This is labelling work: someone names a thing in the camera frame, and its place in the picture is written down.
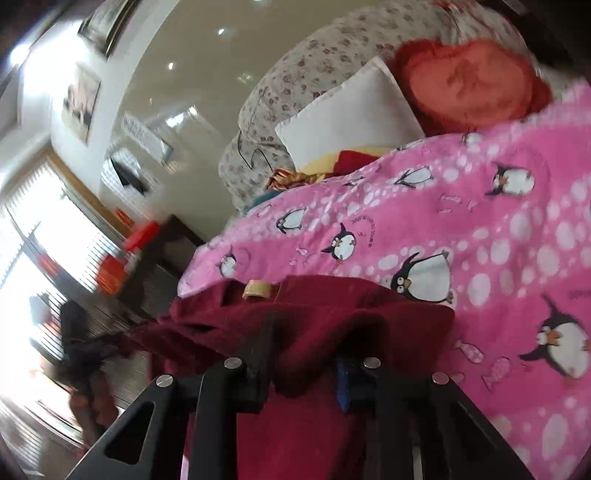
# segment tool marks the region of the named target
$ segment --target red cloth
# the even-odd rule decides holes
[[[378,158],[375,155],[356,152],[355,150],[342,150],[333,167],[333,173],[335,175],[348,175],[361,167],[369,165]]]
[[[410,41],[387,63],[428,136],[520,119],[552,98],[525,58],[492,40]]]
[[[273,319],[276,391],[260,415],[238,417],[240,479],[360,478],[364,422],[341,413],[326,367],[336,355],[371,355],[397,372],[428,374],[453,310],[358,278],[288,277],[273,299],[254,303],[242,299],[243,288],[225,280],[177,299],[131,341],[170,359],[168,372],[189,375],[232,355]]]

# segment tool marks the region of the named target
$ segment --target floral blanket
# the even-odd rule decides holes
[[[448,305],[439,368],[538,479],[563,480],[591,443],[590,158],[581,82],[524,121],[417,141],[259,205],[196,252],[179,293],[327,274]]]

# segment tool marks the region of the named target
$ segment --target floor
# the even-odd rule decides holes
[[[333,18],[374,0],[180,0],[144,55],[119,107],[111,148],[122,147],[159,182],[152,216],[174,212],[204,239],[235,213],[217,174],[225,145],[237,133],[238,112],[250,91],[285,52]],[[167,168],[122,137],[125,112],[173,148]],[[102,186],[110,207],[120,199]]]

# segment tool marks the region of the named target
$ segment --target window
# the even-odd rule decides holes
[[[96,304],[100,262],[118,254],[117,242],[48,161],[0,204],[0,396],[45,423],[48,416],[64,423],[58,430],[70,438],[68,395],[44,372],[63,356],[61,305]],[[40,267],[44,256],[61,267],[58,276]]]

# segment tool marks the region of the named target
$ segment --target picture frame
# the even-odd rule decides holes
[[[141,0],[105,0],[87,17],[78,35],[106,59],[115,49],[127,21]]]
[[[99,89],[100,78],[76,64],[74,75],[64,93],[61,119],[86,145]]]

